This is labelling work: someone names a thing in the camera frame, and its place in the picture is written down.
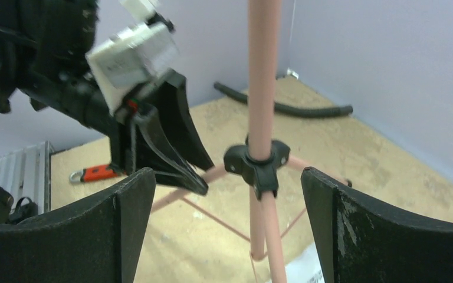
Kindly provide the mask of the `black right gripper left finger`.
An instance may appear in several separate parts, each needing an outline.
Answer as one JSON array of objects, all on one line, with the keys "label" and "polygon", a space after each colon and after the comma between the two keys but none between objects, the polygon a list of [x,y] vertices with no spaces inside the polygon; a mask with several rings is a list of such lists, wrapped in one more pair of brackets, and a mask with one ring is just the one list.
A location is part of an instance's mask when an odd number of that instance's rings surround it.
[{"label": "black right gripper left finger", "polygon": [[145,167],[69,205],[0,224],[0,282],[133,282],[155,189]]}]

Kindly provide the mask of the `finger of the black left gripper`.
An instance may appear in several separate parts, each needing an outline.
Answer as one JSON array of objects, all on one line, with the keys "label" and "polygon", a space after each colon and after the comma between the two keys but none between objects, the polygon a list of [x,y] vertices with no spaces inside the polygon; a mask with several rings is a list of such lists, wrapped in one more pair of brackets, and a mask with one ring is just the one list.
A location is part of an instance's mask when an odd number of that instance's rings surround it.
[{"label": "finger of the black left gripper", "polygon": [[162,129],[176,151],[203,171],[214,167],[190,114],[186,77],[169,70],[157,81],[157,90],[150,94],[149,101],[159,111]]},{"label": "finger of the black left gripper", "polygon": [[149,167],[159,185],[206,195],[208,184],[170,144],[156,109],[137,112],[130,120],[130,169]]}]

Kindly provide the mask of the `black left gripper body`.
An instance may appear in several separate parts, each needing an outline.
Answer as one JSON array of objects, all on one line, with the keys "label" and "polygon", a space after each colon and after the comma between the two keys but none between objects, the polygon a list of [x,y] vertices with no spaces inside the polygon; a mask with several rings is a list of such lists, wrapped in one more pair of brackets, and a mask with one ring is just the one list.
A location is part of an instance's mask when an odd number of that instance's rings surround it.
[{"label": "black left gripper body", "polygon": [[129,128],[109,113],[86,53],[94,45],[97,1],[0,1],[0,113],[14,91],[34,110],[52,108],[110,140],[110,168],[136,171]]}]

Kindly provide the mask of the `pink folding music stand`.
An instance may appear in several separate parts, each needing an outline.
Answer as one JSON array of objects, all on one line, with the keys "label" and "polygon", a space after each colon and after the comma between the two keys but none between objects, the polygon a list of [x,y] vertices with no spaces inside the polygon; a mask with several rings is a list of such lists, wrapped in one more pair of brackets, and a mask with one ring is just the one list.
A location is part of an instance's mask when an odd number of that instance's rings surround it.
[{"label": "pink folding music stand", "polygon": [[277,171],[283,166],[302,170],[308,162],[290,154],[290,148],[273,141],[275,110],[275,75],[278,67],[278,39],[281,1],[251,0],[248,2],[248,136],[245,144],[231,146],[223,162],[203,174],[212,183],[228,173],[241,176],[250,187],[250,236],[228,225],[188,199],[189,192],[177,189],[155,201],[157,212],[178,200],[212,219],[250,243],[250,260],[254,264],[268,258],[272,282],[286,282],[276,197]]}]

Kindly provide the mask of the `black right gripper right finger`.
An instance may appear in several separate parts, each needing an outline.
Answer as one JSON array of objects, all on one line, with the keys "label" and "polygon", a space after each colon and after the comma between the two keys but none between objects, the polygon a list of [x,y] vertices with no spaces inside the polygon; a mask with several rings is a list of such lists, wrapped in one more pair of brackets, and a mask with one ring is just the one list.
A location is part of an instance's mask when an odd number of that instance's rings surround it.
[{"label": "black right gripper right finger", "polygon": [[301,186],[326,282],[453,282],[453,222],[422,216],[314,167]]}]

